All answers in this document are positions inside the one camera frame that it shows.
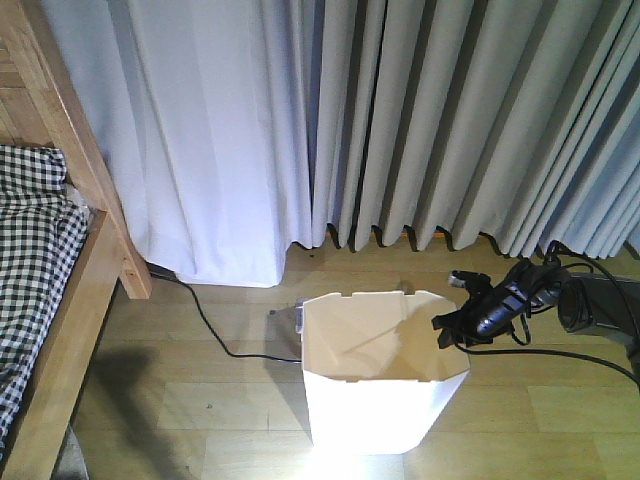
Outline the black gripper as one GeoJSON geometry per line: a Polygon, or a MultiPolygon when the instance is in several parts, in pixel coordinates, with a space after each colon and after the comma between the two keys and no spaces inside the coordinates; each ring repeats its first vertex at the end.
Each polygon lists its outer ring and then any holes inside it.
{"type": "Polygon", "coordinates": [[[440,331],[438,347],[492,343],[509,330],[517,316],[557,305],[567,281],[568,270],[557,262],[518,262],[491,289],[468,292],[470,298],[461,313],[456,310],[432,319],[433,329],[440,331]]]}

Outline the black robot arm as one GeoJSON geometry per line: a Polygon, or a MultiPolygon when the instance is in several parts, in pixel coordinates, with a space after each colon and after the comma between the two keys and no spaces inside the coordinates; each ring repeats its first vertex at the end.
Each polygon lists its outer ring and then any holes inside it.
{"type": "Polygon", "coordinates": [[[559,261],[535,265],[521,260],[493,285],[483,273],[454,270],[449,284],[469,294],[463,306],[433,318],[441,349],[463,343],[491,344],[514,335],[513,321],[555,307],[570,334],[609,338],[625,346],[635,375],[639,374],[639,282],[603,272],[571,273],[559,261]]]}

